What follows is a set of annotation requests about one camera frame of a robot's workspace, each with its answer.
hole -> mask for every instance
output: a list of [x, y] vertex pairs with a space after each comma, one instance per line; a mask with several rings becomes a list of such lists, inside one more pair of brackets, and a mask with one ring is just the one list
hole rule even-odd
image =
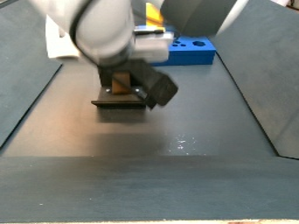
[[206, 46], [206, 44], [202, 41], [194, 41], [193, 44], [195, 46]]

blue block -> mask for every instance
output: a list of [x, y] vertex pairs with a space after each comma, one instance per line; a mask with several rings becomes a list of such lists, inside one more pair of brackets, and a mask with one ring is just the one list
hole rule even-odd
[[166, 62], [154, 63], [155, 67], [211, 65], [217, 49], [207, 38], [181, 37], [170, 45], [170, 58]]

wooden block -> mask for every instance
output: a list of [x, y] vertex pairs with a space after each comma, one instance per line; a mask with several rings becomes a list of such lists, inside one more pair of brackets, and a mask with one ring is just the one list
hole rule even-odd
[[127, 72], [118, 72], [114, 73], [114, 79], [113, 79], [113, 94], [114, 95], [129, 95], [131, 94], [131, 79], [130, 79], [130, 73]]

gray tray floor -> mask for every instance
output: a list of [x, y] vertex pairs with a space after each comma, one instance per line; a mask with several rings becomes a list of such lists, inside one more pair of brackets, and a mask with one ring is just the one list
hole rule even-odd
[[166, 108], [102, 110], [69, 61], [2, 150], [0, 221], [299, 219], [299, 164], [277, 157], [230, 75], [162, 67]]

gray felt surface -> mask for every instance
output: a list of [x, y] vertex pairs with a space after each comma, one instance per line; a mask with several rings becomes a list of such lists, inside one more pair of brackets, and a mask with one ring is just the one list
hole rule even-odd
[[90, 103], [99, 95], [97, 68], [66, 62], [3, 156], [274, 156], [221, 60], [159, 69], [181, 87], [170, 104], [109, 110]]
[[46, 50], [45, 18], [18, 1], [0, 9], [0, 146], [61, 63]]
[[2, 157], [2, 222], [299, 219], [298, 170], [279, 157]]
[[251, 0], [215, 38], [219, 56], [279, 154], [299, 158], [299, 14]]

